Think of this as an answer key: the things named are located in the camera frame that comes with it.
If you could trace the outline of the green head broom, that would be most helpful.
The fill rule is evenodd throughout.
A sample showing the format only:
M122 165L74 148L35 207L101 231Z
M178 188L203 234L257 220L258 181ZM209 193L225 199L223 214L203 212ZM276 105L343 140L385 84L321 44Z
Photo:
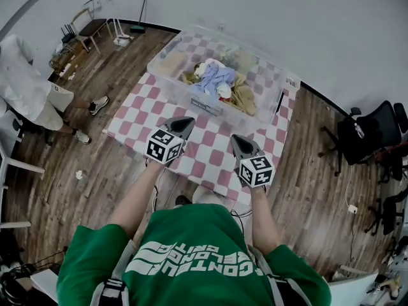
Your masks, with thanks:
M144 12L144 9L145 9L146 2L147 2L147 0L143 0L143 4L142 4L139 19L138 19L138 23L130 28L130 31L132 33L139 33L139 34L144 34L145 33L145 28L141 25L141 22L142 22L142 17L143 17L143 12Z

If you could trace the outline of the black router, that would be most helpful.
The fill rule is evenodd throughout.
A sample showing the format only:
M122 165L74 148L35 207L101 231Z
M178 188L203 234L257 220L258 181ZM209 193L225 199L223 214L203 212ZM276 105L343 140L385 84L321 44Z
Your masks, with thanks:
M76 37L72 27L69 24L64 25L64 29L61 28L63 37L61 39L63 44L68 44L72 39Z

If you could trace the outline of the red white checkered table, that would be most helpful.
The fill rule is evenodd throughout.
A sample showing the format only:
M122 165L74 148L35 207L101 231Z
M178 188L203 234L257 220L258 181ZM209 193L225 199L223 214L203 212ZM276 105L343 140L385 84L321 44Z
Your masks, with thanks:
M237 164L229 143L230 136L236 133L253 139L265 152L268 160L277 165L293 113L296 93L297 91L284 90L280 110L272 125L243 135L169 101L162 93L158 79L147 70L113 116L106 133L135 152L144 153L148 135L165 120L182 116L195 118L196 123L185 152L171 164L170 170L246 205L250 194L248 188L241 186L235 173Z

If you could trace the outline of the white dustpan stand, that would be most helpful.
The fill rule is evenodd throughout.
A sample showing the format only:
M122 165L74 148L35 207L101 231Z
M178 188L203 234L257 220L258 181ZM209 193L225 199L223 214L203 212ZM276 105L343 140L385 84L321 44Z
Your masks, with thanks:
M113 18L112 23L115 29L113 43L118 47L126 47L129 45L134 40L134 37L126 34L123 31L120 21L117 18Z

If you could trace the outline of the tan yellow garment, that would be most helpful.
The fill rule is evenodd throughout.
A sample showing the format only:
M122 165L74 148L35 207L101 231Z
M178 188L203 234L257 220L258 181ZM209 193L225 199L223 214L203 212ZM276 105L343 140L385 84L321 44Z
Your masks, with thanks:
M218 99L218 101L233 106L249 116L254 116L258 111L255 104L254 93L251 88L246 85L246 77L244 75L236 71L235 75L235 82L231 88L231 97L229 99ZM187 85L192 85L197 82L197 79L193 77L193 73L190 72L181 74L180 79Z

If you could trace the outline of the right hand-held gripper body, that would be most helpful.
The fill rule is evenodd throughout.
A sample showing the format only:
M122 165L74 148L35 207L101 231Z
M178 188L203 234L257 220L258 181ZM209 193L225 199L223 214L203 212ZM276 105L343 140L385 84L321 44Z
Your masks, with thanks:
M273 173L273 164L266 156L255 156L240 160L238 177L244 186L268 186L272 183Z

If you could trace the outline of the black mesh office chair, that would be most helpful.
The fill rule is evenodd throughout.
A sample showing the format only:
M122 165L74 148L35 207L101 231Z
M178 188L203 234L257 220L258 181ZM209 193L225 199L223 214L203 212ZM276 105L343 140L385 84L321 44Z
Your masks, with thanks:
M361 139L355 128L357 122L362 128L365 137ZM334 147L318 156L323 157L332 152L337 152L338 169L335 176L342 171L342 161L349 165L367 164L368 159L375 152L402 143L402 135L408 132L408 113L403 104L391 104L384 101L373 112L362 116L358 107L353 107L349 115L337 123L336 133L333 134L326 126L320 128L325 132Z

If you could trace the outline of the person's right forearm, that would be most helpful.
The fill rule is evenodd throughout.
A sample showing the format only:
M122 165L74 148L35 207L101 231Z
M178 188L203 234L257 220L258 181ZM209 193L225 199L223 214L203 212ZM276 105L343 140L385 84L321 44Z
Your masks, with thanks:
M251 189L251 207L253 246L267 255L282 245L282 237L262 187Z

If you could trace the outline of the light blue clothes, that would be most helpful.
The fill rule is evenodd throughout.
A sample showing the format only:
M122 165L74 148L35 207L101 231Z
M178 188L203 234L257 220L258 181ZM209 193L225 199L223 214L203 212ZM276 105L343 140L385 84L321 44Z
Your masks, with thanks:
M230 98L231 88L235 82L235 70L220 65L208 64L198 83L192 84L197 92L202 92L212 98Z

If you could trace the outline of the cream flat paper bag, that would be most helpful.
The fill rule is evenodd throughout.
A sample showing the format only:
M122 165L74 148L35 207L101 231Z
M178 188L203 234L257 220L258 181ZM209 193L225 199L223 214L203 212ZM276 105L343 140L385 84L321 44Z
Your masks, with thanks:
M187 56L183 52L170 52L159 63L160 74L166 77L177 78L185 69L187 63Z

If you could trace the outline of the clear plastic storage bin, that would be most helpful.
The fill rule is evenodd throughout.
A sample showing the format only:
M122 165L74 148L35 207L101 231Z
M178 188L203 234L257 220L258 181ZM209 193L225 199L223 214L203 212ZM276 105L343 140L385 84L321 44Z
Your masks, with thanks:
M254 93L258 108L254 116L249 116L217 99L213 100L210 96L195 91L192 85L187 85L180 79L181 74L194 73L194 67L209 58L221 62L222 53L227 45L236 45L258 59L257 64L244 75L245 83ZM187 56L186 67L177 78L160 74L159 68L160 61L173 51L183 52ZM147 70L158 79L162 93L169 101L243 135L272 125L275 115L281 109L286 90L285 79L288 77L287 72L272 64L270 55L233 36L196 25L191 25L178 33L149 62Z

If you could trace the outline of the white desk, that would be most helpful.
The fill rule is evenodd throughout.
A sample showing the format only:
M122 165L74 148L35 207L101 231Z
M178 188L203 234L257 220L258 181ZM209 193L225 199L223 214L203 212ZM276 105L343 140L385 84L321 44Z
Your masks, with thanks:
M9 157L0 141L0 230L29 228L31 226L31 222L29 221L1 222L3 193L5 192L5 190L8 189L8 186L5 184L5 179L6 179L6 172L9 166L13 166L16 168L21 168L24 170L39 173L41 176L44 176L45 169L39 166L24 163L22 161L18 161L16 159Z

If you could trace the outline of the person's left forearm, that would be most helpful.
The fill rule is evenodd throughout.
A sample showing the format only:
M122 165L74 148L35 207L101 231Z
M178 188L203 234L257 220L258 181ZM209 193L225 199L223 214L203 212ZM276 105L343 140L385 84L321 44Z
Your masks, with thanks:
M145 215L156 180L164 165L150 161L109 218L109 224L120 226L129 238L136 234Z

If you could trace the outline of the person's light trouser leg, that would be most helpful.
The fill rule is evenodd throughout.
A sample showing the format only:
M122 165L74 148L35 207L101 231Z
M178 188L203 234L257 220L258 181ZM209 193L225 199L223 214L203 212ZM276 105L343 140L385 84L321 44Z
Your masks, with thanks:
M213 192L212 190L204 186L198 186L196 188L196 190L193 193L192 203L193 204L214 204L214 205L220 205L226 208L224 204L224 197L219 196L218 194L216 194L215 192Z

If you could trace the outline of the green printed t-shirt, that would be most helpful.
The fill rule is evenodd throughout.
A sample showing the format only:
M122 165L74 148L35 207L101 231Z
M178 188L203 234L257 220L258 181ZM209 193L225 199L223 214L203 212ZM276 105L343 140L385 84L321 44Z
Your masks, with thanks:
M79 226L59 272L59 306L90 306L128 241L115 224ZM275 306L266 274L221 205L154 212L122 281L130 306Z

